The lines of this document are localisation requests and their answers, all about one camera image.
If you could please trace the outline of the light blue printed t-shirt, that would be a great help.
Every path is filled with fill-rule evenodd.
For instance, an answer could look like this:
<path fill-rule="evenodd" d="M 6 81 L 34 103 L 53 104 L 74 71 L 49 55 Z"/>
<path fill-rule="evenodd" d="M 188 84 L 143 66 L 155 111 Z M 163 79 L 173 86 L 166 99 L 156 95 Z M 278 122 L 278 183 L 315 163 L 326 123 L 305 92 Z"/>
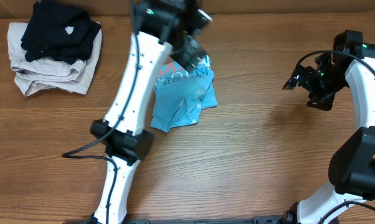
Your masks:
<path fill-rule="evenodd" d="M 214 76 L 207 55 L 192 72 L 176 62 L 163 65 L 154 84 L 151 127 L 167 133 L 171 128 L 198 123 L 202 110 L 218 105 Z"/>

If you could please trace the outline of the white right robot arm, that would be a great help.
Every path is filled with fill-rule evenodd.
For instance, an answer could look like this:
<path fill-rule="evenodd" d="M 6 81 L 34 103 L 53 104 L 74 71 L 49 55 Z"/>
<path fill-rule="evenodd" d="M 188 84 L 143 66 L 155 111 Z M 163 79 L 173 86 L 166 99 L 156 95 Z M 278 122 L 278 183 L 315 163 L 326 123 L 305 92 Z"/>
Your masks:
<path fill-rule="evenodd" d="M 312 55 L 316 67 L 302 66 L 309 57 L 304 55 L 283 89 L 301 86 L 309 92 L 308 107 L 329 111 L 335 94 L 349 88 L 356 130 L 333 154 L 328 181 L 275 223 L 338 223 L 339 215 L 355 205 L 375 212 L 367 204 L 375 200 L 375 44 L 365 43 L 359 31 L 346 30 L 335 36 L 333 49 Z"/>

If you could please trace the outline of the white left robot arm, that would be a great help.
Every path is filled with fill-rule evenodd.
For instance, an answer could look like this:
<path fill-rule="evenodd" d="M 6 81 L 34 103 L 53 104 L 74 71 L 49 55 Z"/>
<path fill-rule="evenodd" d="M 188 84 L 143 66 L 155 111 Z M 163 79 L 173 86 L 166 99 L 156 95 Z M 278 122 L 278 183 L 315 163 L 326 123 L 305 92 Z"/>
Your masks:
<path fill-rule="evenodd" d="M 106 146 L 107 174 L 100 204 L 89 223 L 123 223 L 126 201 L 138 164 L 154 136 L 145 116 L 161 66 L 172 58 L 192 71 L 206 52 L 194 40 L 212 21 L 197 1 L 140 1 L 131 10 L 128 62 L 115 100 L 90 132 Z"/>

